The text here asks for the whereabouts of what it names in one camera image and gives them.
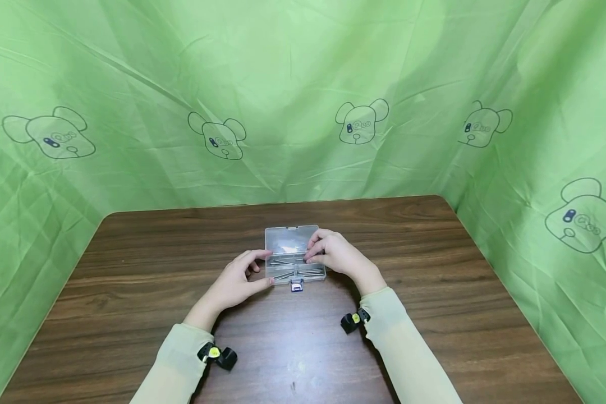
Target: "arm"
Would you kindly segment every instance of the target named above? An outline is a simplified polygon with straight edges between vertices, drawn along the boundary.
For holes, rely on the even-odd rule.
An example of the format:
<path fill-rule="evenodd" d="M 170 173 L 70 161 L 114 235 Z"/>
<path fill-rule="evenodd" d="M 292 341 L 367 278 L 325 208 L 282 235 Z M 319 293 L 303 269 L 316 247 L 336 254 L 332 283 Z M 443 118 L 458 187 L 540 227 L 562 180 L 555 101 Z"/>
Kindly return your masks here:
<path fill-rule="evenodd" d="M 273 278 L 247 280 L 250 268 L 253 272 L 260 271 L 255 260 L 265 259 L 270 254 L 265 250 L 245 251 L 227 265 L 184 322 L 173 326 L 130 404 L 189 402 L 206 367 L 198 358 L 198 351 L 206 343 L 213 342 L 211 329 L 218 315 L 274 284 Z"/>
<path fill-rule="evenodd" d="M 373 342 L 402 403 L 460 404 L 460 397 L 391 288 L 361 299 Z"/>
<path fill-rule="evenodd" d="M 339 233 L 320 229 L 307 245 L 307 263 L 323 263 L 349 276 L 370 315 L 366 337 L 384 361 L 402 403 L 460 404 L 453 384 L 428 348 L 406 309 L 370 260 Z"/>

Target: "cartoon bear face print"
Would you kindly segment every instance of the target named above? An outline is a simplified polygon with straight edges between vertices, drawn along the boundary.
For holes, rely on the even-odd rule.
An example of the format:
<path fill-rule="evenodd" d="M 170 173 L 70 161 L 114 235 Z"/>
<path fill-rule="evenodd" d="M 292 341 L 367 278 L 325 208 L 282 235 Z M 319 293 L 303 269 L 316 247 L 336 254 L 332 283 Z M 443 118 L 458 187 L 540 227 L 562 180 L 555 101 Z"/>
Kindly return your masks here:
<path fill-rule="evenodd" d="M 238 121 L 229 118 L 224 123 L 206 122 L 197 112 L 191 112 L 188 119 L 193 132 L 204 136 L 204 145 L 209 153 L 227 160 L 242 158 L 238 142 L 247 138 L 247 132 Z"/>
<path fill-rule="evenodd" d="M 82 134 L 87 128 L 81 115 L 66 107 L 56 107 L 51 116 L 27 119 L 9 115 L 2 120 L 2 129 L 11 140 L 22 144 L 33 141 L 54 159 L 94 154 L 96 147 Z"/>
<path fill-rule="evenodd" d="M 339 108 L 334 119 L 343 125 L 339 139 L 355 145 L 370 142 L 375 137 L 375 123 L 384 120 L 388 116 L 388 110 L 388 103 L 381 98 L 370 105 L 358 107 L 346 102 Z"/>
<path fill-rule="evenodd" d="M 548 214 L 545 226 L 554 237 L 581 253 L 597 251 L 606 240 L 606 200 L 594 178 L 581 178 L 562 190 L 566 202 Z"/>
<path fill-rule="evenodd" d="M 494 133 L 503 133 L 512 123 L 513 114 L 508 109 L 494 111 L 474 102 L 474 111 L 465 120 L 458 141 L 474 148 L 486 148 Z"/>

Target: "left hand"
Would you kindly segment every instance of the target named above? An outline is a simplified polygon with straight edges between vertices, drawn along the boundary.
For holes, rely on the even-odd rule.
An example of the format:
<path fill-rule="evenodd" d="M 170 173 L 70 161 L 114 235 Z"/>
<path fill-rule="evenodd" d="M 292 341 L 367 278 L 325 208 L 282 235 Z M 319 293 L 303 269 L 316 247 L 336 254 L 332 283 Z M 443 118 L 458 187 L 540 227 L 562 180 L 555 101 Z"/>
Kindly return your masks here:
<path fill-rule="evenodd" d="M 210 332 L 222 310 L 239 305 L 249 296 L 274 285 L 273 278 L 253 282 L 247 280 L 251 272 L 260 272 L 256 259 L 264 260 L 269 255 L 272 252 L 268 250 L 248 250 L 237 256 L 189 311 L 184 323 Z"/>

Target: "plastic box lid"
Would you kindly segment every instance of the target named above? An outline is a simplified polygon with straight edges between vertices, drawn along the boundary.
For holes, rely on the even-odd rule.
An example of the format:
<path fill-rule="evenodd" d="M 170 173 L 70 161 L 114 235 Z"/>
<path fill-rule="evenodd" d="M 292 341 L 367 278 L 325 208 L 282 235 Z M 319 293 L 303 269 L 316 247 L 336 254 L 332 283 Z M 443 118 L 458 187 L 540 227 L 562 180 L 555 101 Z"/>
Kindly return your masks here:
<path fill-rule="evenodd" d="M 265 249 L 272 251 L 274 255 L 304 253 L 307 251 L 307 242 L 318 229 L 319 226 L 316 224 L 292 228 L 267 228 Z"/>

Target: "clear plastic box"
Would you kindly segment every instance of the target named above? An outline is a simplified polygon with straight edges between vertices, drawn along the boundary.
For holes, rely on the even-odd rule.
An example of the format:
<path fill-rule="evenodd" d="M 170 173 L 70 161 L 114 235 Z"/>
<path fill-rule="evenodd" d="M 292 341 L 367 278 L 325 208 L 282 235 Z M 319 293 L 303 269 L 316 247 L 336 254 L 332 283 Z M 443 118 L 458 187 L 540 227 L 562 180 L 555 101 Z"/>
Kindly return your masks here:
<path fill-rule="evenodd" d="M 318 229 L 316 225 L 265 229 L 265 249 L 273 252 L 265 261 L 265 276 L 273 277 L 277 285 L 323 281 L 325 265 L 303 261 L 307 242 Z"/>

